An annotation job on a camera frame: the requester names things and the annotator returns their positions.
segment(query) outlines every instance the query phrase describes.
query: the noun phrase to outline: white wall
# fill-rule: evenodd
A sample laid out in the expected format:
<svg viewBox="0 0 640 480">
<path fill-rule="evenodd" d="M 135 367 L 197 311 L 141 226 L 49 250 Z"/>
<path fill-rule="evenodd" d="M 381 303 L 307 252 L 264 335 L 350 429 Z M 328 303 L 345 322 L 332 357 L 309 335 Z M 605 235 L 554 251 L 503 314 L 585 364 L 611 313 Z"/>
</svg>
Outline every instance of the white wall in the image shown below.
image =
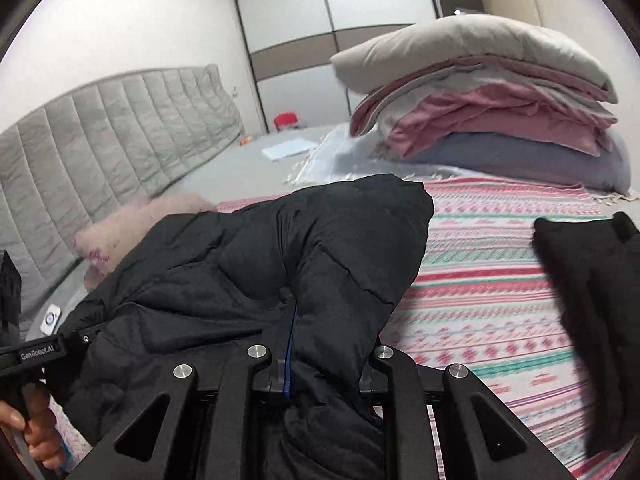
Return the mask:
<svg viewBox="0 0 640 480">
<path fill-rule="evenodd" d="M 622 27 L 601 0 L 536 0 L 543 27 L 558 30 L 597 57 L 610 73 L 620 102 L 608 105 L 620 120 L 640 189 L 640 57 Z"/>
<path fill-rule="evenodd" d="M 0 132 L 98 78 L 212 62 L 225 89 L 237 93 L 247 134 L 259 134 L 233 0 L 43 0 L 0 62 Z"/>
</svg>

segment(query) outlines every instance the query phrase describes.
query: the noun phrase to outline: pink fur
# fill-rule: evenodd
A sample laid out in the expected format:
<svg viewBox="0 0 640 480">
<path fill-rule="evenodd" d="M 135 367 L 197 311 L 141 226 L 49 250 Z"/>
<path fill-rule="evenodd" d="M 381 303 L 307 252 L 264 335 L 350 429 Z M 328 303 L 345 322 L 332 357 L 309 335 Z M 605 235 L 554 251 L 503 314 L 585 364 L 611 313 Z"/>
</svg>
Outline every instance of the pink fur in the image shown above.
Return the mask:
<svg viewBox="0 0 640 480">
<path fill-rule="evenodd" d="M 91 261 L 84 286 L 93 290 L 167 215 L 217 211 L 216 205 L 193 193 L 161 196 L 149 202 L 137 198 L 103 221 L 76 234 L 78 255 Z"/>
</svg>

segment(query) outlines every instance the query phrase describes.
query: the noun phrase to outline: pink sheet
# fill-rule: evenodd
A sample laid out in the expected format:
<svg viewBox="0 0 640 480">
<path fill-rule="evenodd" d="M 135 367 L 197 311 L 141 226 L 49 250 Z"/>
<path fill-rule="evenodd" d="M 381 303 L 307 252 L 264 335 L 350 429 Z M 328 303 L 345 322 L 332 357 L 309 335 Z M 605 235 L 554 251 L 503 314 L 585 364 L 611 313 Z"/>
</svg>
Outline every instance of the pink sheet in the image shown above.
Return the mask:
<svg viewBox="0 0 640 480">
<path fill-rule="evenodd" d="M 402 116 L 388 108 L 378 123 L 388 145 L 401 156 L 421 152 L 455 131 L 500 132 L 599 156 L 598 142 L 607 148 L 604 130 L 616 122 L 612 116 L 562 107 L 533 88 L 511 82 L 431 93 Z"/>
<path fill-rule="evenodd" d="M 476 64 L 482 64 L 485 66 L 498 65 L 517 74 L 553 81 L 570 88 L 572 91 L 582 95 L 583 97 L 587 97 L 595 101 L 606 101 L 607 99 L 607 92 L 602 88 L 598 88 L 596 85 L 578 76 L 560 72 L 559 70 L 499 56 L 487 55 L 459 57 L 443 63 L 437 63 L 418 72 L 414 72 L 370 94 L 358 105 L 353 113 L 350 126 L 351 136 L 357 137 L 367 133 L 367 131 L 369 131 L 368 129 L 372 127 L 372 121 L 370 118 L 371 115 L 375 113 L 376 107 L 385 97 L 405 84 L 418 77 L 434 73 L 451 66 L 471 66 Z"/>
</svg>

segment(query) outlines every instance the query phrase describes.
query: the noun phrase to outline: black cloth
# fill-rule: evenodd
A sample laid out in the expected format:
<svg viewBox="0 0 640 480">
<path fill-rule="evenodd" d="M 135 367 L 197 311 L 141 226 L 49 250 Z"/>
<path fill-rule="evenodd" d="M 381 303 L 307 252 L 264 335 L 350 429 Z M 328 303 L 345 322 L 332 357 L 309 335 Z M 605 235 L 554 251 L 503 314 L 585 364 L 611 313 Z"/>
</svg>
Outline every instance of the black cloth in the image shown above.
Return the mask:
<svg viewBox="0 0 640 480">
<path fill-rule="evenodd" d="M 640 430 L 637 413 L 632 416 L 630 412 L 637 411 L 637 405 L 633 408 L 629 402 L 629 395 L 638 388 L 638 372 L 628 368 L 638 362 L 632 356 L 632 342 L 640 340 L 640 330 L 637 323 L 625 322 L 634 316 L 637 320 L 635 305 L 640 300 L 636 267 L 629 262 L 635 256 L 630 256 L 628 246 L 630 242 L 636 246 L 637 236 L 638 230 L 624 213 L 609 220 L 551 222 L 539 218 L 534 223 L 534 248 L 564 305 L 562 326 L 594 386 L 589 455 L 618 450 Z M 625 272 L 612 276 L 613 263 Z M 620 287 L 626 292 L 617 290 Z M 625 377 L 633 384 L 625 384 Z"/>
<path fill-rule="evenodd" d="M 195 365 L 206 386 L 207 370 L 295 308 L 290 401 L 264 443 L 264 478 L 381 479 L 383 431 L 358 381 L 432 215 L 421 184 L 378 175 L 167 217 L 63 323 L 107 325 L 84 358 L 48 367 L 47 384 L 96 444 L 167 364 Z"/>
<path fill-rule="evenodd" d="M 627 440 L 640 434 L 640 235 L 593 267 L 589 287 L 620 374 L 620 435 Z"/>
</svg>

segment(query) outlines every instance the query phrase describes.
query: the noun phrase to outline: white pillow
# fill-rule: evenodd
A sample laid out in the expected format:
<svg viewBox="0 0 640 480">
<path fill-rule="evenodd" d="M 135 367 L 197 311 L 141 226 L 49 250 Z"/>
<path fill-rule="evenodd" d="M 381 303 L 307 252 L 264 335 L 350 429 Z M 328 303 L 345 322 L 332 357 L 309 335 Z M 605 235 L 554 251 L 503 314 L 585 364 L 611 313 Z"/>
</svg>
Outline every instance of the white pillow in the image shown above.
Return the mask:
<svg viewBox="0 0 640 480">
<path fill-rule="evenodd" d="M 368 94 L 396 79 L 457 57 L 492 54 L 576 75 L 618 96 L 604 67 L 564 34 L 490 14 L 448 16 L 373 38 L 331 58 L 338 79 Z"/>
</svg>

